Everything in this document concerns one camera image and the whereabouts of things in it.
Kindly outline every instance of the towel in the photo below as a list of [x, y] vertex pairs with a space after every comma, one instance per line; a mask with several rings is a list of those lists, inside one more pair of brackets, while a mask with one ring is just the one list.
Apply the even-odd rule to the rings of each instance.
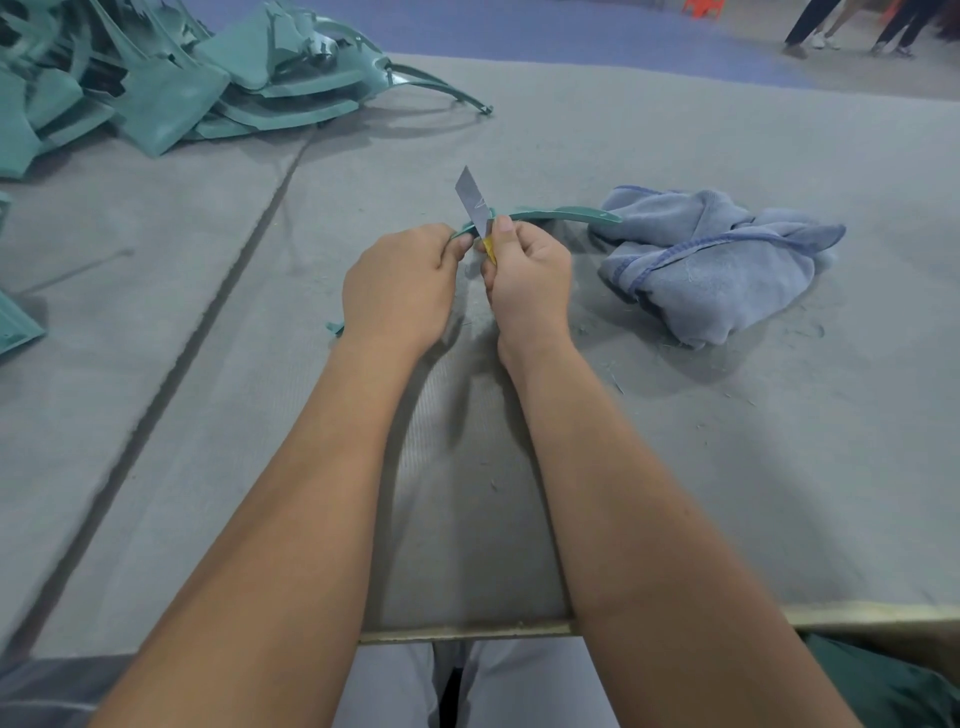
[[723, 344], [789, 306], [832, 264], [830, 248], [847, 232], [794, 209], [768, 207], [754, 216], [713, 189], [625, 184], [601, 207], [623, 219], [590, 225], [617, 245], [601, 278], [694, 349]]

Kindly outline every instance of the pile of green plastic scraps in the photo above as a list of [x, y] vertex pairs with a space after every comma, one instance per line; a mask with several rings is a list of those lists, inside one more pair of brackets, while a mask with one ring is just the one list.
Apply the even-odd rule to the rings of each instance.
[[398, 85], [492, 112], [282, 0], [216, 35], [180, 0], [0, 0], [0, 177], [105, 123], [157, 157], [182, 139], [324, 122]]

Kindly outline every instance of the knife blade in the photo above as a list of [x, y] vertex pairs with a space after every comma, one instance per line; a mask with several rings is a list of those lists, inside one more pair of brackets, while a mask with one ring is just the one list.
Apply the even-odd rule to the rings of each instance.
[[487, 249], [487, 256], [491, 263], [496, 265], [496, 256], [493, 254], [493, 241], [491, 239], [493, 219], [490, 208], [487, 201], [484, 200], [480, 188], [477, 187], [476, 180], [470, 174], [469, 167], [464, 167], [460, 179], [457, 180], [453, 188], [457, 191], [457, 197], [460, 198], [460, 202], [467, 211], [470, 222], [477, 229], [477, 235], [483, 240], [483, 246]]

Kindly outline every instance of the gray work surface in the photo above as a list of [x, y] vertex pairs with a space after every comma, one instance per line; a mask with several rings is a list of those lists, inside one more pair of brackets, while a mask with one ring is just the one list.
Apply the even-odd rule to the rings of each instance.
[[105, 135], [39, 160], [0, 286], [49, 335], [0, 361], [0, 644], [104, 487], [307, 132], [150, 159]]
[[[700, 352], [674, 348], [611, 293], [583, 227], [558, 225], [575, 253], [571, 330], [784, 606], [960, 604], [960, 106], [415, 61], [494, 116], [402, 89], [318, 132], [37, 655], [137, 648], [297, 416], [333, 345], [324, 323], [340, 319], [349, 265], [385, 231], [462, 223], [453, 184], [465, 163], [499, 207], [597, 204], [620, 183], [714, 186], [849, 225], [839, 263], [800, 302]], [[472, 254], [462, 265], [448, 346], [396, 416], [370, 634], [569, 616], [478, 267]]]

